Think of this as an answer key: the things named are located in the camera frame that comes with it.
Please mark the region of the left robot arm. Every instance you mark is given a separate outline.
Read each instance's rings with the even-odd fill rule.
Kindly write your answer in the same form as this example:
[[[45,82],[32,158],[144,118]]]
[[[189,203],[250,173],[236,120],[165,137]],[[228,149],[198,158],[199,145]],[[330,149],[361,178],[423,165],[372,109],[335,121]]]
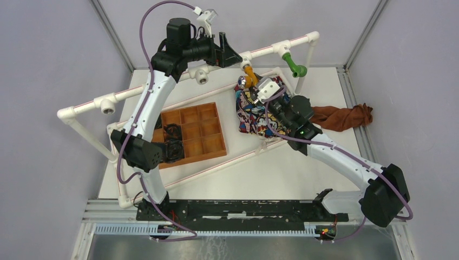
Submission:
[[[110,139],[119,157],[116,177],[127,184],[138,177],[146,199],[151,203],[149,212],[157,220],[170,214],[170,205],[164,202],[168,192],[162,182],[159,164],[162,149],[152,142],[155,125],[162,108],[179,82],[188,64],[205,61],[207,65],[226,68],[242,62],[242,57],[228,43],[226,33],[220,32],[219,44],[215,36],[199,33],[186,18],[172,18],[166,26],[166,38],[157,52],[147,56],[149,78],[141,97],[122,130],[114,130]]]

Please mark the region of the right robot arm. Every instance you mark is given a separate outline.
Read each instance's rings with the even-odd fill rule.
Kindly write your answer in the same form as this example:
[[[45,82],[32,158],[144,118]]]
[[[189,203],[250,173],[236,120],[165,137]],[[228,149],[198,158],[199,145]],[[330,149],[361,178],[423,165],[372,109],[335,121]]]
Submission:
[[[293,150],[330,166],[358,188],[322,192],[319,202],[312,207],[317,220],[326,221],[338,213],[361,213],[373,224],[385,228],[394,219],[403,219],[399,214],[402,209],[408,211],[405,219],[412,219],[410,195],[401,168],[394,164],[382,166],[338,145],[310,121],[313,110],[304,96],[297,95],[289,101],[272,97],[265,107],[286,129],[286,134],[273,131],[275,135],[287,140]]]

